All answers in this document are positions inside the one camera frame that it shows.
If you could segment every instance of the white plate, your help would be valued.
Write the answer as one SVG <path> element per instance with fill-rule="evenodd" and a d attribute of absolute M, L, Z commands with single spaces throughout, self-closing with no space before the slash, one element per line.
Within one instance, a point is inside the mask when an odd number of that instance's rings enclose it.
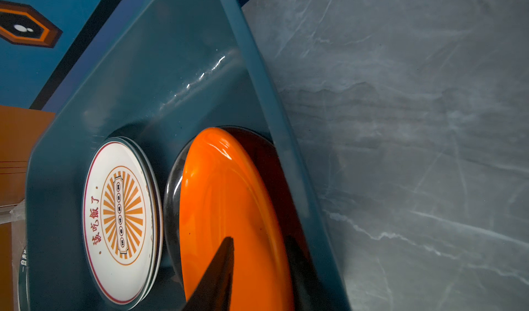
<path fill-rule="evenodd" d="M 154 235 L 154 242 L 155 245 L 155 251 L 154 251 L 154 257 L 152 258 L 151 268 L 149 272 L 149 282 L 145 286 L 144 293 L 141 296 L 141 299 L 143 300 L 147 294 L 152 289 L 152 286 L 155 284 L 156 276 L 158 275 L 158 269 L 160 268 L 160 261 L 162 256 L 162 248 L 163 248 L 163 217 L 162 217 L 162 205 L 161 205 L 161 198 L 160 198 L 160 191 L 158 189 L 158 184 L 156 182 L 156 177 L 154 174 L 154 171 L 152 169 L 151 163 L 147 159 L 147 156 L 143 152 L 143 150 L 140 148 L 140 146 L 134 142 L 133 140 L 127 138 L 127 137 L 119 137 L 122 139 L 126 144 L 129 143 L 129 146 L 131 149 L 135 150 L 135 153 L 138 158 L 143 159 L 143 167 L 144 171 L 147 172 L 147 174 L 150 175 L 151 180 L 147 181 L 147 184 L 149 186 L 149 191 L 151 192 L 151 195 L 153 196 L 152 200 L 152 210 L 155 214 L 153 216 L 156 225 L 158 229 L 156 230 L 157 234 Z"/>
<path fill-rule="evenodd" d="M 153 218 L 149 173 L 134 149 L 112 138 L 97 151 L 85 183 L 88 263 L 102 295 L 124 308 L 144 297 L 157 256 L 159 223 Z"/>

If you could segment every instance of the black object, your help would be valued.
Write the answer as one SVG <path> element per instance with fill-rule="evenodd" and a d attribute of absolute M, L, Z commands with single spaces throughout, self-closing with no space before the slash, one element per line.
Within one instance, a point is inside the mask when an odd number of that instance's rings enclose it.
<path fill-rule="evenodd" d="M 182 311 L 228 311 L 233 282 L 234 245 L 225 237 Z"/>
<path fill-rule="evenodd" d="M 334 310 L 314 268 L 292 236 L 285 239 L 296 311 Z"/>
<path fill-rule="evenodd" d="M 28 247 L 24 247 L 18 266 L 18 309 L 20 311 L 29 311 L 30 299 L 28 294 Z"/>

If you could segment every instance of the blue wall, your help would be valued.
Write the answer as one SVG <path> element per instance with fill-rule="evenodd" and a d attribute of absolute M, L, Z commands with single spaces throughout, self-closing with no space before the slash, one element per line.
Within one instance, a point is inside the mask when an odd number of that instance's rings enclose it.
<path fill-rule="evenodd" d="M 55 48 L 0 39 L 0 104 L 29 108 L 100 0 L 4 0 L 29 4 L 59 27 Z"/>
<path fill-rule="evenodd" d="M 44 105 L 43 111 L 60 111 L 73 92 L 79 88 L 85 77 L 96 66 L 97 62 L 102 59 L 110 46 L 133 20 L 144 3 L 145 0 L 121 0 L 96 37 L 83 52 L 83 55 L 79 57 L 68 75 Z"/>

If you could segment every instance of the orange plate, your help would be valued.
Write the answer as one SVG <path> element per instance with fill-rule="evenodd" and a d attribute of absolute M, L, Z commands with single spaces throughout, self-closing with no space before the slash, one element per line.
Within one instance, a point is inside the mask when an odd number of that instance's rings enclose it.
<path fill-rule="evenodd" d="M 285 245 L 259 172 L 233 136 L 208 128 L 189 149 L 180 193 L 186 299 L 225 236 L 235 248 L 230 310 L 294 310 Z"/>

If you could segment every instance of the sunburst pattern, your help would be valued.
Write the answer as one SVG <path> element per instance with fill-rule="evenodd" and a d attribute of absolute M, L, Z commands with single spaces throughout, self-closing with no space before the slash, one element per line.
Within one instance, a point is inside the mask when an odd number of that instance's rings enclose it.
<path fill-rule="evenodd" d="M 123 218 L 126 234 L 117 231 L 114 207 L 114 179 L 123 179 Z M 114 169 L 105 181 L 102 191 L 102 226 L 105 243 L 115 260 L 123 265 L 130 264 L 139 255 L 144 240 L 145 208 L 140 186 L 134 174 L 125 167 Z M 118 239 L 126 236 L 129 246 L 126 253 L 118 250 Z"/>

